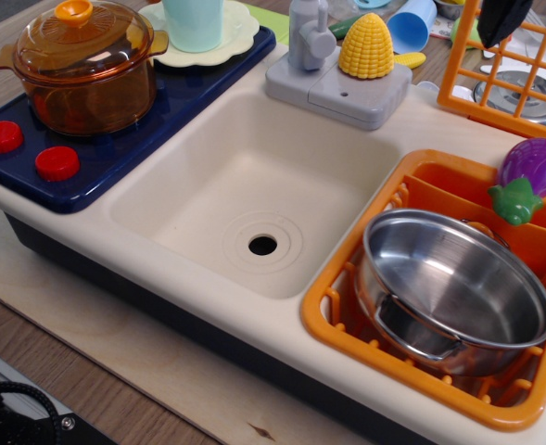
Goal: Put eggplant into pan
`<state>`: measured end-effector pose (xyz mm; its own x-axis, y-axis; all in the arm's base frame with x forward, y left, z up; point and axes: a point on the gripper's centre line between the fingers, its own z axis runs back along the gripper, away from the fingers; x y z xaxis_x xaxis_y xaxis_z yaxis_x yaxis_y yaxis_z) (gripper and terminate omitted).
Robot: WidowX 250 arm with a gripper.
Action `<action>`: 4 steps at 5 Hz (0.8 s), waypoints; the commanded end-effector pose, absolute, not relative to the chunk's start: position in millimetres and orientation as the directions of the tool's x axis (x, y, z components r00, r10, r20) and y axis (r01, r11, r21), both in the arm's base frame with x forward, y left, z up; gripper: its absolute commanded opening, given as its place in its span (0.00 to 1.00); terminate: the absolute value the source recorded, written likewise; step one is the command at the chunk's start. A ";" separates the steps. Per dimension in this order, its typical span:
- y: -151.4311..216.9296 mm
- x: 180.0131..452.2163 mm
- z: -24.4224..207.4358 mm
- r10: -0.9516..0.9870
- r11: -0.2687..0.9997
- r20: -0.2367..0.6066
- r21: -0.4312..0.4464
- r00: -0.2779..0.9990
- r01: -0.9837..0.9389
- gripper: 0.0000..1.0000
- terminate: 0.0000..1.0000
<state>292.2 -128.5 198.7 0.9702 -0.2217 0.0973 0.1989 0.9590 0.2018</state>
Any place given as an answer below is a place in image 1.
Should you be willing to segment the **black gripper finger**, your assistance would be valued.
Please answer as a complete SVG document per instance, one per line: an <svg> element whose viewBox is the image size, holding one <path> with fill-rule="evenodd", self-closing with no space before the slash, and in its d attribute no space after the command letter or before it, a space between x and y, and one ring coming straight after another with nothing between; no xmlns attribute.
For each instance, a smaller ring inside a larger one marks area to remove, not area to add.
<svg viewBox="0 0 546 445"><path fill-rule="evenodd" d="M498 45L524 21L532 0L484 0L477 21L477 32L485 48Z"/></svg>

